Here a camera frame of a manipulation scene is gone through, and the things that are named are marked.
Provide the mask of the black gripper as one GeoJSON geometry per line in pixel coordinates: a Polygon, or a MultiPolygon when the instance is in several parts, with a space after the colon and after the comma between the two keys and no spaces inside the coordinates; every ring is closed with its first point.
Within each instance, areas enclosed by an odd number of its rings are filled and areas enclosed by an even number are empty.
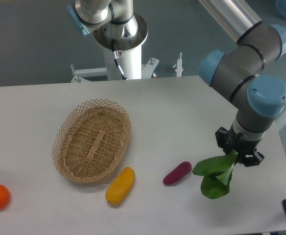
{"type": "Polygon", "coordinates": [[[243,134],[239,132],[228,132],[224,127],[220,127],[215,132],[217,146],[223,150],[225,154],[234,150],[238,153],[236,163],[245,167],[260,165],[264,160],[264,155],[255,151],[259,141],[248,141],[243,138],[243,134]]]}

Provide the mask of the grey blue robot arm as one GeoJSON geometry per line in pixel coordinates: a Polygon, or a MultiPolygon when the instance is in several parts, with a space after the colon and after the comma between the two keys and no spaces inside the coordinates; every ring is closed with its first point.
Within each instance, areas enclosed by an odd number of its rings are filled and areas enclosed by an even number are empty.
{"type": "MultiPolygon", "coordinates": [[[[236,151],[239,164],[259,165],[264,156],[257,145],[286,100],[285,83],[260,72],[286,52],[286,29],[266,25],[243,0],[204,0],[202,5],[238,46],[229,54],[210,52],[199,66],[202,80],[238,109],[231,128],[216,131],[217,145],[225,153],[236,151]]],[[[152,76],[151,63],[141,65],[147,24],[132,1],[77,0],[67,12],[77,30],[93,34],[103,48],[108,79],[152,76]]]]}

